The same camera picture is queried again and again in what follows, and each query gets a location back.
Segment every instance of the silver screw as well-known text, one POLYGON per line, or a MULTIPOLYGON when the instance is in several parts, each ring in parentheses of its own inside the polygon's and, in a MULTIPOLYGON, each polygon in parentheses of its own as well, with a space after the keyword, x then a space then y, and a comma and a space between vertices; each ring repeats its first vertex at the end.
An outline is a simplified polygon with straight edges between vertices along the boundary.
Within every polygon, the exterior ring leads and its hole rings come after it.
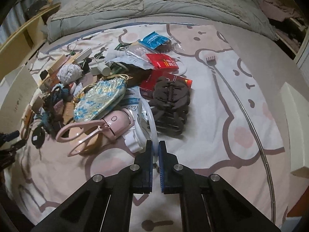
POLYGON ((139 165, 133 164, 133 165, 130 166, 130 169, 131 169, 132 171, 137 171, 137 170, 139 170, 139 165))
POLYGON ((212 181, 219 181, 219 180, 220 180, 220 176, 217 175, 217 174, 212 174, 212 175, 211 175, 211 180, 212 180, 212 181))
POLYGON ((177 171, 181 171, 183 169, 183 165, 181 164, 175 164, 174 165, 174 169, 177 170, 177 171))
POLYGON ((103 179, 103 176, 101 174, 96 174, 95 176, 92 177, 92 180, 94 182, 99 182, 103 179))

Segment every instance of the curtain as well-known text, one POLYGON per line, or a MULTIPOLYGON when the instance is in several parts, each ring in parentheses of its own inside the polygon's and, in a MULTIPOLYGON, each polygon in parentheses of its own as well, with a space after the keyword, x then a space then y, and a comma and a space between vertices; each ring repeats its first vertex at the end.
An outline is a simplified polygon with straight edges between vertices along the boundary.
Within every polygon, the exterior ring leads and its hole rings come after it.
POLYGON ((12 33, 26 22, 24 12, 33 2, 34 0, 22 0, 11 8, 0 26, 0 44, 3 44, 12 33))

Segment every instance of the yarn ball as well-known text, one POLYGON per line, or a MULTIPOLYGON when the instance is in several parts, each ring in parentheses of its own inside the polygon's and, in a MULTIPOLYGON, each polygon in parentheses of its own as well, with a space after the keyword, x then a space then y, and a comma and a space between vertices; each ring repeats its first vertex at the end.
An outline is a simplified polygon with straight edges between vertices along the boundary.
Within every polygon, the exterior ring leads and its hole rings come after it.
POLYGON ((82 69, 78 65, 66 64, 63 65, 57 73, 60 82, 70 84, 81 77, 82 69))

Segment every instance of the blue packet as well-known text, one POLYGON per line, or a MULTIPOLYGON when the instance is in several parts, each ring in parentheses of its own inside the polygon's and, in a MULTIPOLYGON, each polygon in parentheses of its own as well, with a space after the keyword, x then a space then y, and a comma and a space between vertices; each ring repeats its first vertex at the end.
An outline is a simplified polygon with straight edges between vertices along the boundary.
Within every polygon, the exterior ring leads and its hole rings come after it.
POLYGON ((168 41, 168 38, 165 36, 159 35, 157 32, 152 32, 148 36, 145 36, 142 40, 138 42, 144 46, 154 50, 156 47, 168 41))

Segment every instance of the blue trim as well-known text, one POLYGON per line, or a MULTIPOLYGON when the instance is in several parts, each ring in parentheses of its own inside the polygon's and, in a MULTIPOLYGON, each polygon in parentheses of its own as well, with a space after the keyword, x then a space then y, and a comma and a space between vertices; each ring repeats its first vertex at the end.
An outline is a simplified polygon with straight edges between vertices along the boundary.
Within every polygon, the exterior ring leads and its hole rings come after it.
MULTIPOLYGON (((80 39, 82 37, 85 37, 85 36, 89 36, 91 34, 95 34, 97 32, 104 32, 105 30, 112 30, 112 29, 119 29, 119 28, 122 28, 122 27, 127 27, 127 26, 134 26, 134 25, 140 25, 140 24, 148 24, 148 25, 152 25, 152 24, 168 24, 166 22, 131 22, 131 23, 125 23, 125 24, 121 24, 121 25, 118 25, 118 26, 114 26, 114 27, 111 27, 111 28, 106 28, 106 29, 101 29, 101 30, 95 30, 95 31, 92 31, 92 32, 88 32, 86 34, 83 34, 79 37, 74 37, 68 41, 66 41, 65 43, 62 43, 62 44, 59 44, 59 45, 56 45, 55 47, 52 47, 51 49, 49 49, 48 51, 45 52, 45 54, 49 54, 51 51, 54 51, 66 44, 69 44, 77 39, 80 39)), ((180 25, 188 25, 188 26, 196 26, 196 24, 190 24, 190 23, 171 23, 171 24, 180 24, 180 25)))

